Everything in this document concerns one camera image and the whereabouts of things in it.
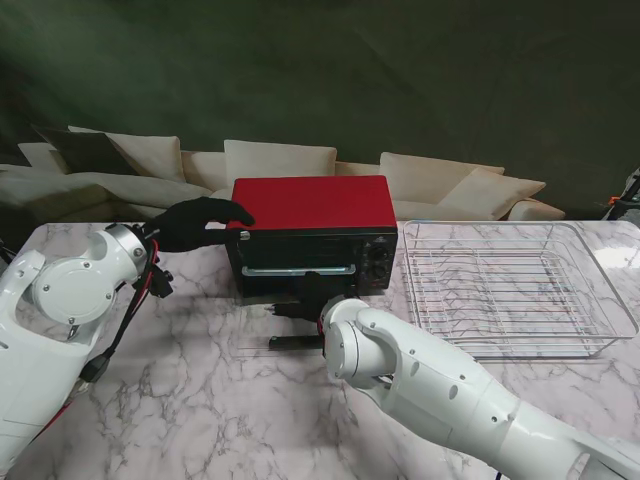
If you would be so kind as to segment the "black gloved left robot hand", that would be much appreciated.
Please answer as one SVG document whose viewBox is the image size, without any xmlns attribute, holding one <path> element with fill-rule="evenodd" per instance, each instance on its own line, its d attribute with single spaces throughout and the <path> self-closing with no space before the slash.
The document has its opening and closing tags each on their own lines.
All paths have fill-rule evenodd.
<svg viewBox="0 0 640 480">
<path fill-rule="evenodd" d="M 236 230 L 207 229 L 211 223 L 239 222 L 250 227 L 254 217 L 240 204 L 226 199 L 200 197 L 179 202 L 142 227 L 146 238 L 153 238 L 161 252 L 182 253 L 202 247 L 236 241 Z"/>
</svg>

